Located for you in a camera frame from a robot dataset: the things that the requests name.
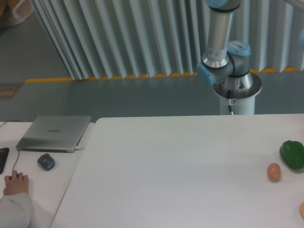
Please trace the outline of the person's bare hand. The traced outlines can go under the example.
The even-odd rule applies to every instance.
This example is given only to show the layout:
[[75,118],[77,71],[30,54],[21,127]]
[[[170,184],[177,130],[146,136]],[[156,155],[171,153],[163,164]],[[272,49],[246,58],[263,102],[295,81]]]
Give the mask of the person's bare hand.
[[16,170],[12,174],[5,176],[5,188],[3,190],[4,196],[16,195],[20,193],[29,194],[29,177],[22,172],[18,173]]

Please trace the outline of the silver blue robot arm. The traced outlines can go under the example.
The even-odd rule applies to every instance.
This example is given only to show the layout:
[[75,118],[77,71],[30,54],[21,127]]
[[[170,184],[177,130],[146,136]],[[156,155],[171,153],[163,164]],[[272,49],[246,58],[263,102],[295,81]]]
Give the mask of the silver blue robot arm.
[[237,66],[282,72],[304,68],[302,0],[208,0],[208,42],[197,72],[212,85]]

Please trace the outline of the white sleeved forearm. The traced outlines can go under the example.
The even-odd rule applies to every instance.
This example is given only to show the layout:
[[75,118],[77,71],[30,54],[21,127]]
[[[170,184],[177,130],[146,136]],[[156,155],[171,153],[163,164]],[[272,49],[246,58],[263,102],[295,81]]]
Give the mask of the white sleeved forearm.
[[27,228],[33,209],[32,199],[27,193],[3,196],[0,199],[0,227]]

